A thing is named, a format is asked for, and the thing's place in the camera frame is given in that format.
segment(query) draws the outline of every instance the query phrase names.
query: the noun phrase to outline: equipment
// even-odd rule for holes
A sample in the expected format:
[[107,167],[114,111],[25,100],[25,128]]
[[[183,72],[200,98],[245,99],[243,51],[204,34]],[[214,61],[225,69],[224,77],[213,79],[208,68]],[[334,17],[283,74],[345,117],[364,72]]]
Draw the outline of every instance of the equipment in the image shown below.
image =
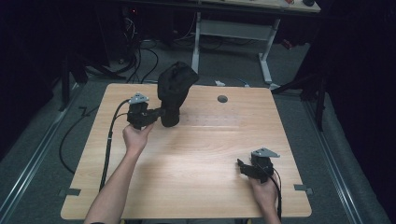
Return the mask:
[[127,120],[138,130],[154,123],[157,121],[158,117],[165,115],[165,110],[161,108],[148,110],[149,104],[146,103],[148,100],[149,98],[147,96],[138,92],[128,102],[129,110]]
[[161,108],[166,110],[161,122],[164,127],[173,127],[179,122],[180,107],[186,100],[189,89],[199,77],[194,70],[183,62],[174,63],[158,78],[158,98]]
[[274,165],[271,163],[270,157],[280,157],[275,152],[263,147],[251,152],[251,164],[246,165],[237,159],[241,174],[249,177],[260,179],[261,183],[267,181],[269,176],[274,174]]
[[280,156],[275,152],[262,147],[258,150],[251,152],[251,164],[253,166],[249,166],[244,164],[241,160],[237,159],[238,166],[240,167],[241,174],[247,175],[249,177],[260,179],[261,183],[265,183],[268,178],[275,184],[278,199],[277,199],[277,216],[279,220],[282,219],[282,194],[281,194],[281,184],[280,184],[280,176],[279,178],[279,185],[273,178],[274,165],[271,163],[270,157],[279,158]]

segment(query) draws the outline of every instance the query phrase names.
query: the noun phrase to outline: cable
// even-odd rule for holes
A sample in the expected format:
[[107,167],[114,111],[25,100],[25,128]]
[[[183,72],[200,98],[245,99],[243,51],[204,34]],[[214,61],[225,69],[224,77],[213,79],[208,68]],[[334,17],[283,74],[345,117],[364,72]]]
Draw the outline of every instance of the cable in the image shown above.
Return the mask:
[[59,145],[59,159],[61,160],[62,165],[68,172],[70,172],[72,175],[75,173],[65,162],[64,162],[64,156],[62,154],[62,150],[64,147],[64,140],[66,139],[67,135],[70,134],[70,132],[78,125],[83,119],[87,118],[93,111],[97,110],[99,108],[99,105],[96,106],[94,109],[90,110],[87,114],[82,115],[81,118],[79,118],[66,132],[64,135],[64,138],[62,138],[61,144]]
[[124,100],[122,101],[122,103],[119,105],[119,107],[117,107],[116,112],[114,113],[113,116],[113,120],[111,120],[111,125],[110,125],[110,129],[108,131],[108,136],[107,136],[107,146],[106,146],[106,156],[105,156],[105,165],[103,167],[103,173],[102,173],[102,180],[100,183],[100,187],[99,190],[102,190],[102,188],[105,186],[106,183],[106,175],[107,175],[107,169],[108,169],[108,162],[110,160],[110,149],[111,149],[111,141],[113,138],[113,127],[114,127],[114,122],[116,121],[116,119],[119,117],[119,111],[120,108],[125,105],[126,103],[129,102],[128,100]]
[[189,46],[192,46],[192,45],[194,45],[195,44],[195,41],[191,41],[189,44],[180,44],[180,43],[177,43],[176,41],[174,41],[174,43],[175,44],[177,44],[177,45],[179,45],[179,46],[181,46],[181,47],[189,47]]
[[[119,75],[119,74],[121,74],[121,73],[124,73],[124,72],[130,70],[132,67],[134,67],[135,62],[136,62],[136,57],[135,57],[135,56],[132,56],[132,58],[131,58],[131,60],[128,62],[128,64],[127,64],[125,67],[121,68],[120,70],[117,70],[117,71],[115,71],[115,72],[112,72],[112,71],[110,71],[109,69],[107,69],[107,70],[110,71],[110,72],[111,72],[112,74],[114,74],[114,75]],[[106,75],[106,73],[103,73],[103,72],[96,72],[96,71],[91,70],[91,69],[88,68],[88,67],[85,67],[85,71],[86,71],[87,73],[91,74],[91,75],[94,75],[94,76],[104,76],[104,75]]]
[[158,61],[159,61],[159,58],[158,58],[158,54],[157,54],[157,53],[155,53],[155,52],[152,51],[151,49],[146,49],[146,50],[150,51],[151,53],[153,53],[153,54],[155,55],[156,62],[155,62],[155,64],[154,64],[154,67],[153,67],[147,74],[145,74],[145,75],[143,76],[142,80],[140,81],[140,84],[143,84],[143,82],[145,81],[146,77],[148,77],[149,74],[150,74],[152,71],[154,71],[154,69],[157,67]]
[[178,38],[178,39],[174,39],[174,41],[184,40],[184,39],[188,39],[188,38],[191,38],[191,37],[195,36],[195,35],[191,35],[191,36],[187,36],[187,35],[189,35],[191,33],[192,27],[194,27],[196,16],[197,16],[197,13],[195,12],[194,13],[194,17],[192,18],[192,23],[191,23],[189,31],[183,37]]
[[121,116],[123,116],[123,115],[127,115],[127,114],[128,114],[128,113],[122,113],[122,114],[118,115],[118,116],[116,117],[116,119],[119,118],[119,117],[121,117]]
[[274,182],[274,185],[275,185],[276,191],[277,191],[277,216],[279,217],[279,220],[282,220],[282,194],[281,194],[282,181],[280,179],[280,175],[277,172],[277,170],[273,168],[273,170],[276,172],[277,177],[279,179],[279,185],[278,185],[276,183],[276,181],[264,170],[264,168],[262,168],[259,164],[257,164],[257,165],[265,172],[265,174],[272,180],[272,182]]
[[236,77],[235,79],[238,79],[239,81],[245,83],[245,87],[250,87],[250,86],[248,85],[248,83],[247,83],[245,80],[243,80],[243,79],[241,79],[241,78],[239,78],[239,77]]
[[220,37],[219,44],[218,44],[217,46],[215,46],[214,48],[206,48],[206,47],[202,46],[201,44],[200,44],[200,48],[201,48],[201,49],[209,49],[209,50],[218,49],[218,48],[220,48],[220,47],[222,46],[223,40],[224,40],[224,38],[223,38],[223,37]]
[[134,72],[128,77],[128,79],[126,80],[125,83],[129,83],[129,81],[131,81],[131,78],[136,74],[137,70],[138,70],[139,67],[140,67],[140,63],[142,62],[142,53],[141,53],[141,51],[140,51],[140,45],[139,45],[139,48],[137,49],[137,51],[139,52],[139,63],[137,64],[137,67],[136,67],[136,64],[134,65],[134,66],[135,66]]
[[228,44],[234,44],[234,45],[238,45],[238,46],[244,46],[244,45],[255,44],[255,43],[259,42],[259,40],[250,39],[250,40],[248,40],[248,41],[246,41],[246,42],[244,42],[244,43],[238,43],[238,42],[235,42],[235,41],[231,41],[231,40],[224,39],[224,42],[225,42],[225,43],[228,43]]
[[125,18],[125,20],[127,20],[128,22],[131,23],[131,24],[129,24],[128,28],[126,28],[126,31],[127,31],[127,32],[129,32],[129,29],[131,28],[132,25],[134,26],[134,29],[132,30],[132,36],[131,36],[131,42],[132,42],[132,40],[134,39],[134,32],[135,32],[135,30],[136,30],[136,26],[134,25],[134,22],[133,22],[131,19]]

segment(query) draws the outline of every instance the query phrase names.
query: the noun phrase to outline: table top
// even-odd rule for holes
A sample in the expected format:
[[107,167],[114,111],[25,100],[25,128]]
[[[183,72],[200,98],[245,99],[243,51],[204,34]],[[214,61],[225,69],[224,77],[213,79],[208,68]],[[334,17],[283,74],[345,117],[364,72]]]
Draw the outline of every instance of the table top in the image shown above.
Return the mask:
[[[135,93],[160,107],[157,85],[110,84],[92,125],[62,209],[65,219],[84,219],[99,191],[108,129],[117,106]],[[218,101],[219,95],[228,98]],[[128,105],[120,109],[128,111]],[[125,153],[119,117],[114,125],[107,178]],[[248,178],[236,160],[249,164],[250,152],[267,147],[280,155],[272,163],[282,181],[283,217],[308,217],[304,191],[272,93],[264,88],[192,86],[180,108],[180,123],[164,128],[158,120],[139,158],[123,218],[261,217]]]
[[229,4],[238,5],[246,7],[263,7],[263,8],[281,8],[289,11],[299,11],[299,12],[320,12],[320,7],[315,3],[312,7],[308,7],[303,3],[303,0],[294,0],[293,4],[288,4],[284,0],[200,0],[207,3],[219,3],[219,4]]

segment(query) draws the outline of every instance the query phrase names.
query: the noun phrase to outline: finger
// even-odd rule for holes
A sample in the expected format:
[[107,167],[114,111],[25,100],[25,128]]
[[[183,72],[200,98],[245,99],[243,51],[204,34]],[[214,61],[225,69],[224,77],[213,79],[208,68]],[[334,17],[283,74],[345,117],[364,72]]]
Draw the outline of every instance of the finger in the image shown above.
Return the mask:
[[150,125],[146,126],[146,128],[144,130],[142,130],[143,134],[149,134],[149,132],[151,132],[151,130],[154,128],[154,123],[151,123]]

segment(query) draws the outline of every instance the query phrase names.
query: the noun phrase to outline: electrical cord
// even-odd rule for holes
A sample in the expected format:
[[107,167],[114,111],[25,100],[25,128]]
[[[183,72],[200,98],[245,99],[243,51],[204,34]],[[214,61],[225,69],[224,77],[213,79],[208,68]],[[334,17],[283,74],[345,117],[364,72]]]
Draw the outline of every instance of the electrical cord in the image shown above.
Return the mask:
[[70,172],[72,175],[74,175],[76,172],[74,170],[72,170],[67,164],[66,162],[64,162],[64,156],[63,156],[63,147],[64,147],[64,141],[67,137],[67,135],[69,135],[71,133],[71,131],[76,127],[76,125],[78,125],[83,119],[87,118],[93,111],[97,110],[99,108],[99,105],[96,106],[94,109],[90,110],[87,114],[82,115],[81,118],[79,118],[66,132],[66,134],[64,135],[64,137],[62,138],[61,144],[59,145],[59,159],[61,160],[62,165],[64,166],[64,168],[66,168],[66,170],[68,172]]
[[119,118],[119,117],[121,117],[121,116],[123,116],[123,115],[127,115],[127,114],[128,114],[128,113],[122,113],[122,114],[118,115],[118,116],[116,117],[116,119]]
[[192,40],[189,44],[180,44],[180,43],[178,43],[177,41],[174,41],[174,43],[177,44],[177,45],[179,45],[179,46],[181,46],[181,47],[189,47],[189,46],[194,45],[194,44],[195,44],[195,41]]
[[236,77],[235,79],[238,79],[239,81],[245,83],[245,87],[250,87],[250,86],[248,85],[248,83],[247,83],[244,79],[241,79],[241,78],[239,78],[239,77]]
[[142,53],[141,53],[141,50],[140,50],[140,46],[141,46],[141,44],[139,44],[139,48],[137,49],[138,55],[139,55],[139,62],[137,63],[137,66],[135,64],[134,72],[128,77],[128,79],[126,79],[125,83],[129,83],[131,81],[131,78],[132,77],[134,78],[134,75],[136,75],[137,70],[140,68],[140,64],[142,62]]
[[280,179],[280,175],[277,172],[277,170],[275,168],[273,168],[273,170],[276,172],[277,174],[277,178],[279,179],[279,185],[276,183],[276,181],[264,170],[264,168],[262,168],[259,164],[257,164],[264,172],[265,174],[272,180],[272,182],[274,183],[275,187],[276,187],[276,191],[277,191],[277,216],[279,217],[279,220],[282,220],[282,194],[281,194],[281,190],[282,190],[282,181]]
[[238,45],[238,46],[245,46],[245,45],[254,44],[254,43],[257,43],[257,42],[259,42],[259,41],[258,40],[254,40],[254,39],[250,39],[250,40],[248,40],[248,41],[246,41],[244,43],[238,43],[238,42],[235,42],[235,41],[232,41],[232,40],[224,39],[224,43],[234,44],[234,45]]
[[[215,41],[212,41],[212,43],[215,43],[217,40],[217,37],[213,37],[213,38],[211,38],[211,39],[215,39]],[[204,47],[203,45],[201,45],[200,44],[200,48],[201,49],[208,49],[208,50],[213,50],[213,49],[218,49],[218,48],[220,48],[222,45],[223,45],[223,41],[224,41],[224,38],[223,37],[220,37],[219,38],[219,43],[218,43],[218,45],[217,46],[215,46],[214,48],[207,48],[207,47]]]
[[107,170],[108,170],[108,162],[110,160],[110,149],[111,149],[111,141],[113,139],[113,127],[114,127],[114,122],[116,121],[116,119],[119,117],[119,111],[120,108],[125,105],[126,103],[129,102],[128,100],[124,100],[122,101],[122,103],[117,107],[116,112],[114,113],[113,116],[113,120],[111,120],[111,125],[110,125],[110,129],[108,131],[108,136],[107,136],[107,145],[106,145],[106,156],[105,156],[105,165],[103,167],[103,173],[102,173],[102,180],[100,183],[100,187],[99,190],[102,190],[102,188],[105,186],[106,183],[106,176],[107,176]]
[[189,31],[183,37],[178,38],[178,39],[174,39],[174,41],[184,40],[184,39],[188,39],[188,38],[191,38],[191,37],[195,36],[195,35],[190,35],[190,36],[188,36],[188,35],[191,33],[192,27],[194,27],[196,17],[197,17],[197,13],[195,12],[194,13],[194,17],[192,18],[192,22],[191,22],[191,26],[190,26]]
[[[124,73],[124,72],[126,72],[126,71],[128,71],[128,70],[131,70],[131,69],[134,67],[134,64],[135,64],[135,63],[136,63],[136,56],[132,56],[132,58],[131,58],[131,60],[128,62],[128,64],[127,64],[125,67],[121,68],[120,70],[117,70],[117,71],[114,71],[114,72],[110,71],[109,69],[107,69],[107,70],[108,70],[109,72],[111,72],[112,74],[114,74],[114,75],[119,75],[119,74]],[[104,76],[104,75],[106,75],[106,74],[103,73],[103,72],[96,72],[96,71],[93,71],[93,70],[91,70],[91,69],[88,68],[88,67],[85,67],[85,71],[86,71],[87,73],[91,74],[91,75],[94,75],[94,76]]]
[[109,77],[115,78],[115,79],[125,79],[125,77],[120,77],[118,74],[116,74],[113,71],[108,70],[107,68],[103,67],[101,64],[96,63],[94,61],[91,61],[90,59],[84,57],[83,55],[75,53],[75,56],[82,60],[84,63],[89,64],[92,66],[94,69],[98,70],[99,72],[103,73],[104,75],[107,75]]
[[154,71],[154,69],[157,67],[158,61],[159,61],[159,57],[158,57],[158,54],[157,54],[157,53],[155,53],[155,52],[154,52],[153,50],[151,50],[151,49],[145,49],[145,50],[148,50],[148,51],[150,51],[151,53],[153,53],[153,54],[155,55],[156,62],[155,62],[155,64],[154,64],[154,67],[153,67],[147,74],[145,74],[145,75],[143,76],[142,80],[140,81],[140,84],[143,84],[143,82],[145,81],[146,77],[148,77],[149,74],[150,74],[152,71]]

